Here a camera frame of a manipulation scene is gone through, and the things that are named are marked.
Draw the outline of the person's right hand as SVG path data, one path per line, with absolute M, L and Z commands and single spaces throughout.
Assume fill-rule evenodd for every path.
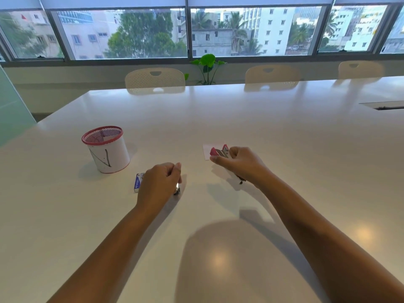
M 274 174 L 265 163 L 249 147 L 233 147 L 238 149 L 238 155 L 235 162 L 232 162 L 229 168 L 232 168 L 235 173 L 239 173 L 247 182 L 260 188 L 263 183 L 266 183 L 268 178 L 274 177 Z

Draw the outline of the person's left hand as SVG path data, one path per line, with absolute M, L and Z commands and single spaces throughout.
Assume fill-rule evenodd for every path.
M 157 164 L 145 172 L 141 183 L 136 209 L 144 213 L 158 213 L 173 196 L 181 177 L 170 177 L 174 163 Z

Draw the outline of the pink stapler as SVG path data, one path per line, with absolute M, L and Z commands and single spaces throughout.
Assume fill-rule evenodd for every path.
M 236 147 L 228 147 L 226 144 L 223 146 L 222 150 L 212 148 L 210 152 L 211 156 L 222 156 L 229 158 L 232 162 L 235 162 L 237 155 L 238 155 L 238 149 Z M 246 179 L 240 176 L 239 173 L 235 173 L 232 168 L 229 168 L 229 166 L 221 166 L 225 168 L 228 172 L 232 173 L 238 180 L 239 184 L 241 185 L 242 183 L 246 182 Z

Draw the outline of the person's left forearm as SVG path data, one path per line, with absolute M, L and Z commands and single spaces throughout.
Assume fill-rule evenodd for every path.
M 132 209 L 47 303 L 116 303 L 135 265 L 168 214 L 167 201 Z

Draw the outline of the person's right forearm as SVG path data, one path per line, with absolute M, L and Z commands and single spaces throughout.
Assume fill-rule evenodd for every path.
M 404 303 L 404 284 L 264 169 L 243 176 L 273 205 L 332 303 Z

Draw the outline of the white paper slip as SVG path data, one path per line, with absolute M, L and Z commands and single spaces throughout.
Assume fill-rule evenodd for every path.
M 212 148 L 216 148 L 219 150 L 222 150 L 224 144 L 223 143 L 214 143 L 214 144 L 203 144 L 202 148 L 203 148 L 203 154 L 204 154 L 204 158 L 205 160 L 210 160 L 210 152 Z

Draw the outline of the red mesh pen holder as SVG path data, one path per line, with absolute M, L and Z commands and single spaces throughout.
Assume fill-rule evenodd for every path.
M 112 174 L 126 168 L 130 163 L 123 137 L 118 126 L 103 126 L 92 129 L 82 136 L 99 172 Z

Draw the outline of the white perforated chair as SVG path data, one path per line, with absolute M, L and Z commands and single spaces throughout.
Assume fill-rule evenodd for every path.
M 249 68 L 245 73 L 245 88 L 248 90 L 261 88 L 268 88 L 270 91 L 290 90 L 300 81 L 300 71 L 290 65 L 258 65 Z
M 133 95 L 174 94 L 185 91 L 184 74 L 172 68 L 146 68 L 128 73 L 124 79 Z
M 385 75 L 385 67 L 376 61 L 351 60 L 343 61 L 338 67 L 338 79 L 379 78 Z

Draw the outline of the green potted plant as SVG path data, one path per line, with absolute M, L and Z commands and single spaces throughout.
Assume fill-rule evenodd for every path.
M 195 85 L 215 85 L 215 75 L 220 66 L 226 65 L 227 62 L 217 60 L 214 54 L 205 54 L 201 58 L 189 61 L 190 64 L 197 66 L 202 79 L 197 80 Z

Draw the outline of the frosted glass partition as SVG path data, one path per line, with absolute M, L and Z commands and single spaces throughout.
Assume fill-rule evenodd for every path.
M 0 65 L 0 147 L 35 126 L 36 123 Z

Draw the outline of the window frame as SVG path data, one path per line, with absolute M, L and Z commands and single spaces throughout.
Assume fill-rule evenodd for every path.
M 10 67 L 23 66 L 112 66 L 112 65 L 145 65 L 145 64 L 184 64 L 185 59 L 193 60 L 191 44 L 191 9 L 208 8 L 278 8 L 322 6 L 331 9 L 333 5 L 404 5 L 404 0 L 0 0 L 0 11 L 30 11 L 44 10 L 51 14 L 51 24 L 56 28 L 56 36 L 62 40 L 61 49 L 64 60 L 45 57 L 22 58 L 7 57 L 8 62 L 22 62 L 22 65 L 7 65 Z M 171 9 L 185 10 L 187 29 L 187 53 L 185 56 L 168 57 L 153 56 L 145 58 L 118 57 L 101 60 L 78 60 L 68 47 L 66 36 L 61 34 L 61 22 L 56 21 L 59 11 L 75 10 L 104 10 L 104 9 Z

